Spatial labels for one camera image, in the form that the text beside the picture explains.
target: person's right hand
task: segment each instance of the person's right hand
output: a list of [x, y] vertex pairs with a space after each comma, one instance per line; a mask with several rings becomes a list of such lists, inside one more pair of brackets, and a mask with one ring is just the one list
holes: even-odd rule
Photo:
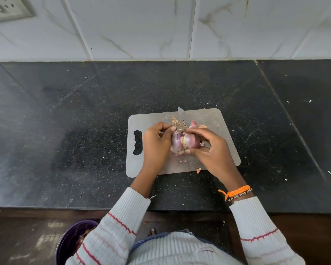
[[189, 128], [185, 132], [197, 134], [202, 140], [206, 140], [211, 144], [211, 148], [186, 149], [185, 153], [197, 157], [206, 166], [207, 170], [225, 185], [228, 191], [246, 185], [234, 164], [228, 143], [224, 138], [208, 128]]

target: striped sweater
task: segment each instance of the striped sweater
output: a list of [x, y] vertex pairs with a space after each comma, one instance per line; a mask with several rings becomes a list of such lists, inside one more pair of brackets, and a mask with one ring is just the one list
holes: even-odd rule
[[[152, 239], [129, 254], [149, 205], [150, 199], [127, 188], [66, 265], [242, 264], [214, 245], [184, 232]], [[257, 197], [235, 202], [230, 210], [249, 265], [305, 264], [289, 247]]]

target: onion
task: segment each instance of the onion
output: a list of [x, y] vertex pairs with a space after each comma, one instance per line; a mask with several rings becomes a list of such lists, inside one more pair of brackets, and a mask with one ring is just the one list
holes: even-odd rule
[[[196, 127], [196, 122], [192, 121], [189, 128]], [[185, 154], [185, 149], [199, 149], [200, 138], [196, 134], [175, 131], [172, 135], [172, 146], [170, 150], [176, 154]]]

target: stainless steel cutting board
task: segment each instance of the stainless steel cutting board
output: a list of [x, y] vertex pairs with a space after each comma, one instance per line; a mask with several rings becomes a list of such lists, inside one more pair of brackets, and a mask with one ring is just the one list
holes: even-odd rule
[[[196, 121], [198, 125], [208, 126], [209, 129], [225, 138], [228, 142], [230, 153], [232, 154], [235, 165], [240, 165], [239, 154], [234, 146], [233, 140], [220, 110], [216, 108], [198, 109], [185, 111], [185, 113], [190, 120]], [[134, 114], [129, 117], [126, 149], [126, 174], [129, 177], [135, 178], [140, 172], [143, 164], [143, 151], [137, 156], [133, 154], [135, 150], [134, 131], [139, 130], [142, 134], [144, 134], [148, 128], [160, 121], [167, 124], [172, 124], [173, 116], [178, 121], [181, 121], [181, 117], [178, 112]], [[169, 151], [168, 159], [159, 172], [159, 175], [195, 171], [198, 168], [201, 168], [201, 170], [206, 170], [205, 166], [196, 157], [191, 155], [180, 156]]]

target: sweater cuff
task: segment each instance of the sweater cuff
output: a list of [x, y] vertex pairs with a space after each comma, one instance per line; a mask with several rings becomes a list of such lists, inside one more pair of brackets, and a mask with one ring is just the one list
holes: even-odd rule
[[151, 200], [128, 187], [106, 217], [113, 218], [131, 234], [136, 235]]
[[229, 208], [242, 241], [259, 240], [278, 231], [257, 197], [234, 202]]

